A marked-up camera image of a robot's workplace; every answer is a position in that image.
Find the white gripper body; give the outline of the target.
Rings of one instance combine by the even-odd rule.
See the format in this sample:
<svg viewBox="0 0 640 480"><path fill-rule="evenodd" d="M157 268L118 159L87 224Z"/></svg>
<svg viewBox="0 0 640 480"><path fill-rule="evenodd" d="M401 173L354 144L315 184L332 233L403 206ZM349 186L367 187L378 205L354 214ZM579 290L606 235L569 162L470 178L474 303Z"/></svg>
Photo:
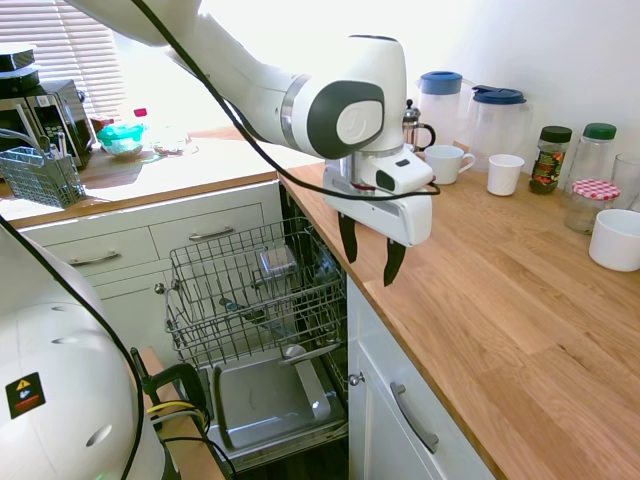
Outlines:
<svg viewBox="0 0 640 480"><path fill-rule="evenodd" d="M430 196L391 201L372 201L372 196L365 200L345 200L327 195L324 198L334 210L405 247L419 245L430 236Z"/></svg>

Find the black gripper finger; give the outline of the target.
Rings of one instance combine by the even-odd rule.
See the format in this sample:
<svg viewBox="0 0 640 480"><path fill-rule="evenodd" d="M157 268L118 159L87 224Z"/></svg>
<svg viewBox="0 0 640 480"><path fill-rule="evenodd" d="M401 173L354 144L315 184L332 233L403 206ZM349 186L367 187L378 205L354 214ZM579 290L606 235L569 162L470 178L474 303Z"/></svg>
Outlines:
<svg viewBox="0 0 640 480"><path fill-rule="evenodd" d="M354 263L357 259L358 245L355 234L356 222L353 218L343 213L338 214L338 224L340 236L349 263Z"/></svg>
<svg viewBox="0 0 640 480"><path fill-rule="evenodd" d="M399 273L406 254L406 247L390 238L386 244L387 260L383 271L384 286L390 286Z"/></svg>

